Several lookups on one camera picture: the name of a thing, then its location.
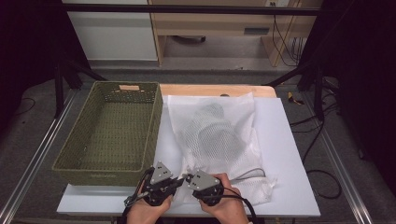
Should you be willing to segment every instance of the gray floor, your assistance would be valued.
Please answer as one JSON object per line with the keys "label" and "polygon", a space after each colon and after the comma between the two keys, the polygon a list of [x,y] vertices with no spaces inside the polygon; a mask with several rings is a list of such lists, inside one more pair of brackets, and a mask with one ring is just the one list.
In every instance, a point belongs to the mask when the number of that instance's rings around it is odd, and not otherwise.
{"label": "gray floor", "polygon": [[[162,67],[156,65],[137,66],[131,69],[100,69],[96,71],[110,80],[156,80],[161,83],[224,83],[260,85],[285,74],[292,69],[280,65],[271,67],[268,57],[257,37],[211,37],[201,43],[191,39],[169,38]],[[55,138],[47,157],[44,159],[32,186],[29,188],[21,206],[15,215],[15,223],[68,223],[73,221],[84,223],[95,221],[110,223],[110,217],[70,217],[56,213],[57,205],[62,197],[65,182],[51,172],[50,167],[59,149],[70,131],[78,109],[82,107],[84,95],[88,93],[92,80],[85,80],[84,88],[70,111],[68,119]],[[288,93],[292,92],[296,100],[303,96],[296,90],[294,78],[276,87],[276,93],[282,99],[290,123],[311,116],[306,105],[298,105],[288,101]],[[0,204],[3,206],[12,190],[17,186],[24,169],[35,154],[41,140],[50,126],[54,114],[53,81],[29,89],[24,97],[35,100],[35,105],[21,115],[15,116],[7,128],[7,134],[0,139]],[[334,103],[332,96],[324,100],[326,105]],[[31,100],[23,100],[20,112],[32,105]],[[350,136],[342,116],[337,110],[326,116],[325,130],[329,133],[342,161],[349,171],[359,194],[374,223],[396,223],[396,200],[384,184],[380,174],[369,161],[362,161],[358,156],[358,148]],[[311,121],[293,127],[295,132],[308,131],[316,127]],[[314,139],[318,129],[308,133],[294,133],[294,138],[303,155]],[[334,174],[325,146],[318,140],[305,162],[306,170],[321,169]],[[336,185],[326,175],[312,174],[309,179],[313,189],[321,194],[336,193]],[[349,202],[343,193],[336,200],[317,197],[321,217],[297,218],[296,223],[357,223]],[[273,217],[267,223],[275,223]],[[279,223],[291,223],[291,218],[281,218]]]}

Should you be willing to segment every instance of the white tabletop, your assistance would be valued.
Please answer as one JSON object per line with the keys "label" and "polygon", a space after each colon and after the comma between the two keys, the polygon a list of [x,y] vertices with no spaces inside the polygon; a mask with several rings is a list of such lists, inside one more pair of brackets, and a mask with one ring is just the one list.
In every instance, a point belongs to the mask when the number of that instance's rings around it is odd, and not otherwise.
{"label": "white tabletop", "polygon": [[[164,96],[163,115],[154,163],[162,161],[173,174],[180,172],[178,149]],[[258,217],[319,217],[318,204],[308,181],[290,126],[278,98],[255,97],[255,119],[262,166],[270,178],[277,178],[271,202],[254,206]],[[133,187],[68,185],[58,213],[83,216],[120,216],[123,201]],[[196,203],[172,203],[165,217],[208,217]]]}

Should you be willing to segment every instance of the green wicker basket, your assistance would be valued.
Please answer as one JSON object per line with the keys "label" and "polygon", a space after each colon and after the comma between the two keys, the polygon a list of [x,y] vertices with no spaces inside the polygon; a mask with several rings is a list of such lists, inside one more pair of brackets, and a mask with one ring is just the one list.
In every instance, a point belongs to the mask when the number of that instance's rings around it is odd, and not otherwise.
{"label": "green wicker basket", "polygon": [[71,185],[135,186],[152,165],[159,83],[97,81],[52,166]]}

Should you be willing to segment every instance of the mesh laundry bag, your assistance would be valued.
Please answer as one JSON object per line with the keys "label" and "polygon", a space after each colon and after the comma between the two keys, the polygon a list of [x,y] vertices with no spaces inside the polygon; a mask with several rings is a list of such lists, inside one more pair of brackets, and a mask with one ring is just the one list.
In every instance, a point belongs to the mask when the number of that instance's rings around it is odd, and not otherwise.
{"label": "mesh laundry bag", "polygon": [[[172,128],[183,153],[182,173],[227,173],[251,203],[270,200],[272,183],[262,169],[252,94],[241,97],[168,97]],[[177,201],[191,193],[179,190]]]}

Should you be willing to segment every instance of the human hand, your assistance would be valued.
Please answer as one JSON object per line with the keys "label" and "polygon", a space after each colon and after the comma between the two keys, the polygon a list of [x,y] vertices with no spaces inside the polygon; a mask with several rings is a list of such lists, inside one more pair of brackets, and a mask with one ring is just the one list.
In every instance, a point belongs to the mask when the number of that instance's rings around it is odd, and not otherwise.
{"label": "human hand", "polygon": [[128,224],[154,224],[166,212],[172,202],[173,195],[169,195],[160,206],[151,206],[145,200],[139,200],[132,205],[127,216]]}
{"label": "human hand", "polygon": [[[227,174],[213,175],[220,179],[224,186],[224,195],[235,195],[229,189],[241,195],[241,192],[237,188],[233,188],[230,183],[230,179]],[[222,198],[220,202],[214,206],[208,206],[203,202],[199,202],[203,211],[209,213],[213,217],[217,218],[221,224],[248,224],[248,217],[245,212],[244,205],[241,200],[234,198]]]}

